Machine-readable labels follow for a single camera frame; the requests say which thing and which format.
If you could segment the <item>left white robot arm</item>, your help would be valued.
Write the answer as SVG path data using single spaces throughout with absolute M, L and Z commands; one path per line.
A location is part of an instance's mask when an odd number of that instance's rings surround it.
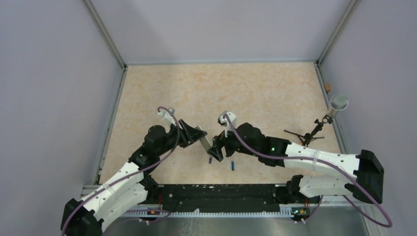
M 185 121 L 148 129 L 143 144 L 107 182 L 87 196 L 71 199 L 64 207 L 61 222 L 63 236 L 100 236 L 107 227 L 139 203 L 152 203 L 158 196 L 158 183 L 151 172 L 161 163 L 162 155 L 176 147 L 186 148 L 205 138 L 207 132 Z

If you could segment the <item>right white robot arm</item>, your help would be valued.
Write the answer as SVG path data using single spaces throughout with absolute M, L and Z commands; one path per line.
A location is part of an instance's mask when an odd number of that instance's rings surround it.
M 286 139 L 264 135 L 249 123 L 214 136 L 207 153 L 218 161 L 234 153 L 255 156 L 267 166 L 299 168 L 320 173 L 320 176 L 294 177 L 288 195 L 295 203 L 319 195 L 351 195 L 372 204 L 383 202 L 385 170 L 376 155 L 369 150 L 360 154 L 321 151 Z

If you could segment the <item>grey white remote control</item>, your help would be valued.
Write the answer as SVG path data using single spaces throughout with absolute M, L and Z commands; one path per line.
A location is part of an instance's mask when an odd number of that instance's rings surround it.
M 208 155 L 210 155 L 209 154 L 209 150 L 212 147 L 212 144 L 211 144 L 210 140 L 207 138 L 207 134 L 204 137 L 200 138 L 199 141 L 202 144 L 202 146 L 203 146 L 204 150 L 206 151 L 206 153 Z

